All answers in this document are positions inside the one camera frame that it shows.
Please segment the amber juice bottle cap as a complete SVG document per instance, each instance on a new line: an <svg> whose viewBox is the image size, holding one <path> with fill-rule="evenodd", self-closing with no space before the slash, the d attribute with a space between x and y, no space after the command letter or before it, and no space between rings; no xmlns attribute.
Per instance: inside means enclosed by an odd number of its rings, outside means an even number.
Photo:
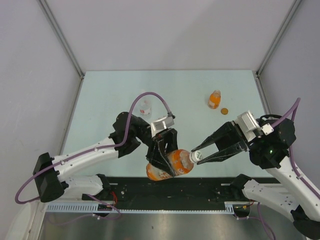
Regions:
<svg viewBox="0 0 320 240"><path fill-rule="evenodd" d="M223 115L227 115L229 113L229 110L227 108L222 108L220 110L220 112L223 114Z"/></svg>

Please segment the clear water bottle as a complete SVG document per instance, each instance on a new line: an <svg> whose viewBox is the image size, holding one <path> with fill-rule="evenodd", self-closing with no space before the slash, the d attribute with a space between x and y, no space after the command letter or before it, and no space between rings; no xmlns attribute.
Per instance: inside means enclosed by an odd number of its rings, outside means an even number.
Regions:
<svg viewBox="0 0 320 240"><path fill-rule="evenodd" d="M152 105L151 102L149 100L143 99L140 103L139 103L139 113L142 116L149 116L152 113Z"/></svg>

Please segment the tall orange tea bottle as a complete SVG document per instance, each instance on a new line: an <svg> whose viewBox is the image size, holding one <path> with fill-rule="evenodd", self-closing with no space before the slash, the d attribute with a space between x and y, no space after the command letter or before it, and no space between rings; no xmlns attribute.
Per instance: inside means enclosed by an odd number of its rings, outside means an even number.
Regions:
<svg viewBox="0 0 320 240"><path fill-rule="evenodd" d="M188 174L194 168L195 163L190 161L190 153L191 152L184 149L177 149L167 155L176 176ZM150 163L146 165L146 175L152 181L162 181L172 178L168 173L154 167Z"/></svg>

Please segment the small orange juice bottle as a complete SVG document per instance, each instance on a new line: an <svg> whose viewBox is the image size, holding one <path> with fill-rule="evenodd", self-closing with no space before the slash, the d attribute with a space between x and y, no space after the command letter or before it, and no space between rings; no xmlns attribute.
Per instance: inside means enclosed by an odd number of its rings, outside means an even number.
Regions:
<svg viewBox="0 0 320 240"><path fill-rule="evenodd" d="M219 90L213 91L213 93L209 96L208 106L211 109L217 109L221 102L221 92Z"/></svg>

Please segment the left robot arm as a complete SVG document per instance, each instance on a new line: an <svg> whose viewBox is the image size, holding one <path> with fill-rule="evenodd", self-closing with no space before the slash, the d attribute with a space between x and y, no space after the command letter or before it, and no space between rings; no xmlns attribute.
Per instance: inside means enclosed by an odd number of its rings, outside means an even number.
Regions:
<svg viewBox="0 0 320 240"><path fill-rule="evenodd" d="M174 115L146 122L129 112L121 112L112 127L114 131L104 140L80 151L51 157L43 153L33 170L34 181L42 203L62 197L72 186L67 180L95 164L119 159L135 151L141 144L148 147L147 161L171 177L176 173L168 154L177 150L177 131L173 129Z"/></svg>

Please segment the white tea bottle cap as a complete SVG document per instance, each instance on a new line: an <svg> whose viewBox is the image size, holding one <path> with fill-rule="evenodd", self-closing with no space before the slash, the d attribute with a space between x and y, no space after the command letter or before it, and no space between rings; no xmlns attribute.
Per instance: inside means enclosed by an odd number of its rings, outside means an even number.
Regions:
<svg viewBox="0 0 320 240"><path fill-rule="evenodd" d="M200 162L203 159L203 155L199 150L193 151L189 155L189 159L194 164Z"/></svg>

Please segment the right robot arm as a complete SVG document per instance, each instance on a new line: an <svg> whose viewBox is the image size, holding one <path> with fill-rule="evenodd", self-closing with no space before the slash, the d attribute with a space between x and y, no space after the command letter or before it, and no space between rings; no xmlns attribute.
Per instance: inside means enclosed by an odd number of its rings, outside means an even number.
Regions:
<svg viewBox="0 0 320 240"><path fill-rule="evenodd" d="M199 164L223 162L241 152L250 161L272 175L287 194L265 187L251 177L238 175L230 194L237 200L256 200L288 218L294 227L311 240L320 238L320 191L292 163L289 148L296 140L294 122L279 115L255 119L250 111L228 121L208 136L194 151L215 144L218 152Z"/></svg>

